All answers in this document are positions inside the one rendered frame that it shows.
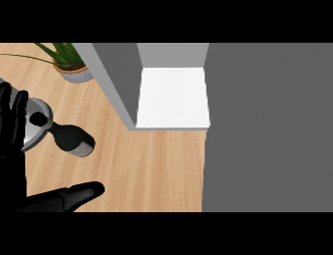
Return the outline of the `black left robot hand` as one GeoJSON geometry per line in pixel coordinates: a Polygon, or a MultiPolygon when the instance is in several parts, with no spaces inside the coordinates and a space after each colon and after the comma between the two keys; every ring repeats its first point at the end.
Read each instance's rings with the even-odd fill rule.
{"type": "Polygon", "coordinates": [[[0,84],[0,213],[74,212],[99,197],[105,186],[90,181],[27,195],[25,137],[28,92],[19,91],[11,105],[12,87],[0,84]]]}

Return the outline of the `dark green wine bottle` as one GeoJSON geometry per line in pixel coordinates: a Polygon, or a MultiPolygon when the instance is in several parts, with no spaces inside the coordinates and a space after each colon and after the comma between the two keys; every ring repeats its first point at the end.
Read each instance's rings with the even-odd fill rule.
{"type": "Polygon", "coordinates": [[[31,114],[30,123],[52,134],[56,146],[64,152],[76,157],[86,157],[93,152],[95,139],[80,127],[58,125],[40,112],[31,114]]]}

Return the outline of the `grey open cabinet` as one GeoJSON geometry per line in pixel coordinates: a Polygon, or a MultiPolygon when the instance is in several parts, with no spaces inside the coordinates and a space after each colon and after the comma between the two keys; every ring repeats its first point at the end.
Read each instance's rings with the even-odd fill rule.
{"type": "Polygon", "coordinates": [[[77,43],[130,130],[206,130],[206,43],[77,43]]]}

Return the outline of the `dark grey cabinet door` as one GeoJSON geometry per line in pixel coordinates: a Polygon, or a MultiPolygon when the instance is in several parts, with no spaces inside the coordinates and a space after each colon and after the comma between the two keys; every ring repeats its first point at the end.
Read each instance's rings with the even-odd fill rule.
{"type": "Polygon", "coordinates": [[[207,211],[333,211],[333,44],[213,44],[207,211]]]}

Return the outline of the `round silver pot lid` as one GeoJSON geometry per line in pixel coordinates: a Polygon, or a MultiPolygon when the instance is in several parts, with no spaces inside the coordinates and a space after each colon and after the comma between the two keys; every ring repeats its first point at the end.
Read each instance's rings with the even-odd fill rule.
{"type": "MultiPolygon", "coordinates": [[[[30,98],[27,104],[27,117],[30,117],[31,114],[36,112],[40,112],[49,119],[53,118],[51,106],[40,99],[30,98]]],[[[45,136],[46,131],[39,126],[34,126],[31,123],[25,123],[22,150],[28,151],[39,144],[45,136]]]]}

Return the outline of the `green potted plant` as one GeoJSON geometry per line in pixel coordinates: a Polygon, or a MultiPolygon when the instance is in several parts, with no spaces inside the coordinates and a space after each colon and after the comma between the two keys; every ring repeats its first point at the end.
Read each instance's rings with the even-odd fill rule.
{"type": "Polygon", "coordinates": [[[52,64],[56,72],[70,83],[83,84],[93,79],[89,67],[71,43],[53,43],[53,49],[42,43],[36,43],[36,46],[48,54],[51,61],[19,54],[11,54],[11,57],[27,58],[52,64]]]}

